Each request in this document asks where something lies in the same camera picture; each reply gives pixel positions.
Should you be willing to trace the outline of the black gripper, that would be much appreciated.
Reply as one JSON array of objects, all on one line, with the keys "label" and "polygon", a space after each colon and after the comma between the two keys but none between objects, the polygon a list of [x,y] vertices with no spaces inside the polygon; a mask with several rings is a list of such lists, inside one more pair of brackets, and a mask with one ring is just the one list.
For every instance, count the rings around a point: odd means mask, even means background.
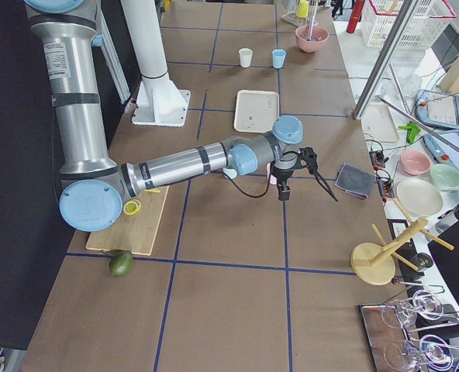
[{"label": "black gripper", "polygon": [[[272,165],[271,174],[276,178],[276,185],[282,181],[287,181],[293,175],[293,167],[295,166],[295,155],[293,153],[285,154],[280,160],[274,162]],[[278,199],[289,200],[291,190],[289,187],[283,189],[280,185],[278,187]]]}]

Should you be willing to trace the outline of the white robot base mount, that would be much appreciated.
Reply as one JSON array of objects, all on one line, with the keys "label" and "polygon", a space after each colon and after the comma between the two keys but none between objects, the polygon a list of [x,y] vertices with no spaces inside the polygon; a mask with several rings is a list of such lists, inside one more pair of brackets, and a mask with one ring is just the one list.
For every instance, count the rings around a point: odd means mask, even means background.
[{"label": "white robot base mount", "polygon": [[155,2],[131,0],[121,5],[141,74],[132,122],[183,126],[191,92],[178,89],[169,76]]}]

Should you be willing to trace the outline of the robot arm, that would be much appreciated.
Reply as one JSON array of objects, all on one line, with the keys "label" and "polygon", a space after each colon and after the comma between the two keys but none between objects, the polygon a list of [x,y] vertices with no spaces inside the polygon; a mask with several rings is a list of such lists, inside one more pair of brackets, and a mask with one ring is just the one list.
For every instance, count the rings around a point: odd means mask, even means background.
[{"label": "robot arm", "polygon": [[75,229],[95,232],[110,227],[125,201],[142,191],[176,184],[224,167],[239,175],[269,166],[278,197],[289,196],[288,179],[300,168],[302,123],[278,118],[272,129],[252,139],[234,136],[140,164],[117,164],[109,157],[91,53],[98,35],[98,1],[28,1],[32,32],[42,43],[60,129],[64,190],[59,208]]}]

